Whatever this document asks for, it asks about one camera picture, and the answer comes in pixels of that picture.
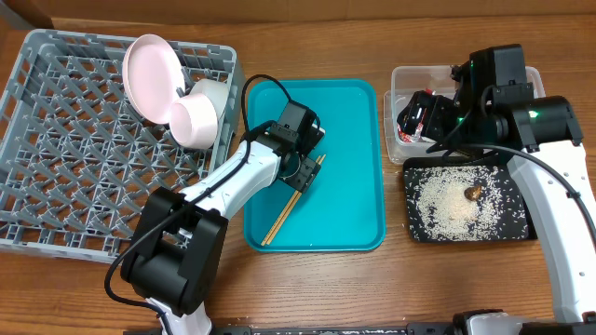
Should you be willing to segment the red snack wrapper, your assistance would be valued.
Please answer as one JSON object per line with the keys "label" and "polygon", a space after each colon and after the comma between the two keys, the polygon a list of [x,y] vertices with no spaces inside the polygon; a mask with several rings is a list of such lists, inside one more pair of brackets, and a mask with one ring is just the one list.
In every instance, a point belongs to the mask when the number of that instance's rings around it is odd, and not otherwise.
{"label": "red snack wrapper", "polygon": [[430,89],[415,91],[397,117],[399,137],[404,142],[431,142],[423,130],[430,117],[434,92]]}

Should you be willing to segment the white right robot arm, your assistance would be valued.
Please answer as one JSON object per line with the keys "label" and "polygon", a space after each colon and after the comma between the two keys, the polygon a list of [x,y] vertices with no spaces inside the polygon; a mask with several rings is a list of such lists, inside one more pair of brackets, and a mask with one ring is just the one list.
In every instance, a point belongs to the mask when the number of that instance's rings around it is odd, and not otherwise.
{"label": "white right robot arm", "polygon": [[519,44],[473,52],[451,77],[454,97],[414,92],[400,129],[432,139],[432,152],[505,161],[547,258],[556,320],[594,323],[595,198],[571,104],[535,97]]}

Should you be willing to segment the grey bowl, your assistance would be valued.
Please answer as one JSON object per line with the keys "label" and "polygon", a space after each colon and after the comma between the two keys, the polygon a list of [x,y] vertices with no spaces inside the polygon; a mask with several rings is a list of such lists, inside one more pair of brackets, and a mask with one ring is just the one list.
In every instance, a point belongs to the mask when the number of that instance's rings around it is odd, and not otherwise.
{"label": "grey bowl", "polygon": [[190,90],[191,95],[198,93],[204,94],[211,101],[217,119],[220,120],[224,115],[229,94],[227,84],[210,79],[200,79]]}

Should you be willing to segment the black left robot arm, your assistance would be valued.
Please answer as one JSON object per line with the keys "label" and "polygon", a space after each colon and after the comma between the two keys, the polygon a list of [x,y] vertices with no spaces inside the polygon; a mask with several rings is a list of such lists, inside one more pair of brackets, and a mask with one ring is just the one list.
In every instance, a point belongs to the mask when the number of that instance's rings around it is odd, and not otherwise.
{"label": "black left robot arm", "polygon": [[325,135],[317,114],[293,100],[281,117],[247,132],[211,174],[176,193],[150,194],[118,264],[121,277],[153,310],[162,334],[209,334],[204,301],[214,282],[228,222],[263,188],[286,183],[296,196],[316,178],[309,153]]}

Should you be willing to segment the white pink round plate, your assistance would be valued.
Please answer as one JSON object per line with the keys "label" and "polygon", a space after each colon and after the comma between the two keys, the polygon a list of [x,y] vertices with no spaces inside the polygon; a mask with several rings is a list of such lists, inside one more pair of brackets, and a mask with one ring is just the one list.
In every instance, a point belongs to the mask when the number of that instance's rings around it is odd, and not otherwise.
{"label": "white pink round plate", "polygon": [[144,34],[127,49],[122,65],[125,93],[134,110],[152,123],[169,122],[169,107],[184,92],[183,67],[172,46]]}

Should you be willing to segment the pink white bowl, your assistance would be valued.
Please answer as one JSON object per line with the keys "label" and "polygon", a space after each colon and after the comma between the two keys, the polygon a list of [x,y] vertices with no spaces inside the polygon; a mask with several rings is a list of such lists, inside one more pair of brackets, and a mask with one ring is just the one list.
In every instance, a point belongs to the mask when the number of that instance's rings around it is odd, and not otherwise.
{"label": "pink white bowl", "polygon": [[177,99],[169,109],[173,138],[188,149],[206,150],[215,142],[218,119],[210,99],[197,93]]}

